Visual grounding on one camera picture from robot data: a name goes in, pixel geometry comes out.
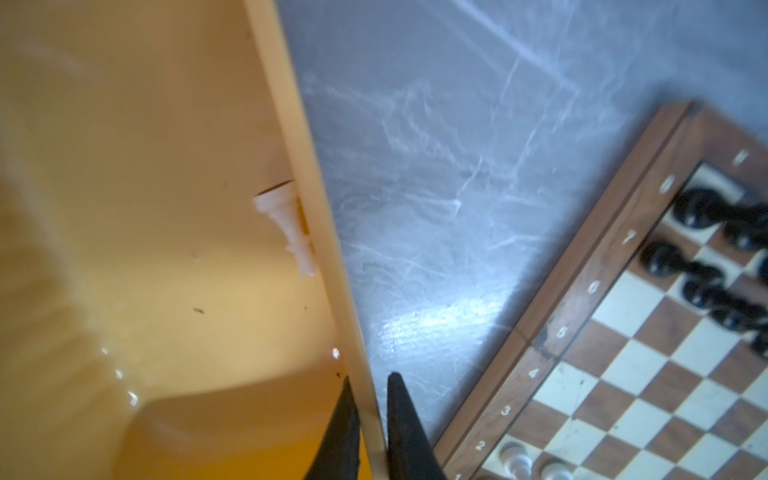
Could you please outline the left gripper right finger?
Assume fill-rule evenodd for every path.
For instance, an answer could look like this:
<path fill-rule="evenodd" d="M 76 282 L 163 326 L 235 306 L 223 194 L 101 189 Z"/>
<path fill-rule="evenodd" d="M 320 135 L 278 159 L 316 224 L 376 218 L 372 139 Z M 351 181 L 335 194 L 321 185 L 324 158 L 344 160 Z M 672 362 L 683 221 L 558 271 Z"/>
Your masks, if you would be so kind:
<path fill-rule="evenodd" d="M 387 461 L 392 480 L 446 480 L 402 375 L 387 383 Z"/>

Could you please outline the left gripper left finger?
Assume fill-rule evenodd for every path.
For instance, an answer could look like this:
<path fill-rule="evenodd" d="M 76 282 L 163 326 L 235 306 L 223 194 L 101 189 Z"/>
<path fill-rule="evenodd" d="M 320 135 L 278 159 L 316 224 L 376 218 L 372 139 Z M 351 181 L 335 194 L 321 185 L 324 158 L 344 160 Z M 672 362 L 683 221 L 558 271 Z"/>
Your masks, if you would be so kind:
<path fill-rule="evenodd" d="M 342 391 L 305 480 L 357 480 L 360 469 L 360 418 L 350 380 Z"/>

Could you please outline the yellow plastic tray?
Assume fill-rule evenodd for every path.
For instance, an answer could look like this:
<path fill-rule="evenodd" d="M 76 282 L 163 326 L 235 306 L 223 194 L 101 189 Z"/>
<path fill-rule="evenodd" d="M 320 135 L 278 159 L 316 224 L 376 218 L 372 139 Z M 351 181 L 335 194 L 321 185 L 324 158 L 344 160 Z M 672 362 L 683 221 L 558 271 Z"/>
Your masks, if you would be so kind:
<path fill-rule="evenodd" d="M 317 271 L 253 198 L 294 181 Z M 384 435 L 272 1 L 1 5 L 1 475 L 301 479 Z"/>

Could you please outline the white chess queen piece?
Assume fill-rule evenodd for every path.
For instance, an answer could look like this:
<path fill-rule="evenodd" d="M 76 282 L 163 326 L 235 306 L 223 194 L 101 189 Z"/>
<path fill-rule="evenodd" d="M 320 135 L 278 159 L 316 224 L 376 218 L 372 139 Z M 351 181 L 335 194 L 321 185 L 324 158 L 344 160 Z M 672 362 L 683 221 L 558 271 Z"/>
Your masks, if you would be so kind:
<path fill-rule="evenodd" d="M 262 191 L 253 198 L 253 205 L 279 227 L 287 242 L 286 250 L 294 255 L 300 274 L 313 276 L 317 271 L 314 249 L 295 182 L 283 182 Z"/>

